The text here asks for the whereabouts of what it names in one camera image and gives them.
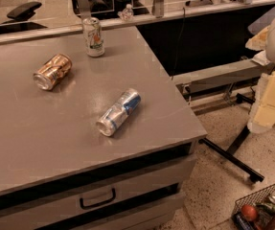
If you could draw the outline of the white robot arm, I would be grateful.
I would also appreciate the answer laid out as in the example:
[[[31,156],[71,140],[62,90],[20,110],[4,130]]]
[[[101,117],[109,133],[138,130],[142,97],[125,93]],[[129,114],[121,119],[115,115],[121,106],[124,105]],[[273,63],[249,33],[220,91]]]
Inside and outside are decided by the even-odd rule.
[[[245,47],[261,51],[275,64],[275,18],[272,22],[248,40]],[[275,125],[275,71],[261,74],[252,104],[247,127],[252,133],[263,133]]]

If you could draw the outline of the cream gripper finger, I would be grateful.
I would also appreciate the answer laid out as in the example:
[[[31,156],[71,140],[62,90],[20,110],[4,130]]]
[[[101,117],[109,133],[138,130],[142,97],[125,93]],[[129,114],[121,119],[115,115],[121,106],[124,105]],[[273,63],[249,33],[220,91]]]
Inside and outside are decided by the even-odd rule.
[[[253,37],[249,38],[245,44],[245,47],[254,51],[261,51],[265,49],[267,34],[269,31],[269,26],[260,30]]]
[[[275,125],[275,109],[253,105],[247,123],[252,133],[264,133]]]

